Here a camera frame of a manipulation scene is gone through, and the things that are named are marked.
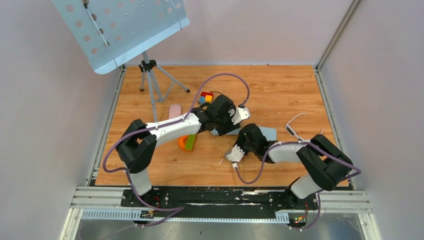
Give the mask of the black glasses case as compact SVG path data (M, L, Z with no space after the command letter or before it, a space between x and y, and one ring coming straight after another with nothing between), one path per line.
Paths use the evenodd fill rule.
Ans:
M214 128L209 133L213 136L225 136L225 135L238 135L240 130L242 129L242 125L236 124L229 127L219 127L218 129Z

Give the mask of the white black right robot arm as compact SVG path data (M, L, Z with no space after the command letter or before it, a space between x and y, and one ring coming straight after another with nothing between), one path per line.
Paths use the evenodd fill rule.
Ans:
M285 162L301 163L306 175L288 187L286 204L298 209L306 197L320 190L332 191L354 169L352 161L322 134L308 140L278 141L276 131L250 123L239 132L233 148L225 157L234 168L248 153L253 153L264 165Z

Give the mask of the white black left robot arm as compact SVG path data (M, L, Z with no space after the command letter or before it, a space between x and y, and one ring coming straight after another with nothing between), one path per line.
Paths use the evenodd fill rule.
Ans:
M215 130L219 136L226 135L240 128L241 122L250 116L246 107L236 106L230 98L221 94L211 103L204 103L168 120L149 123L134 120L115 150L125 164L135 192L135 202L146 207L153 201L148 166L156 148L180 137L205 131Z

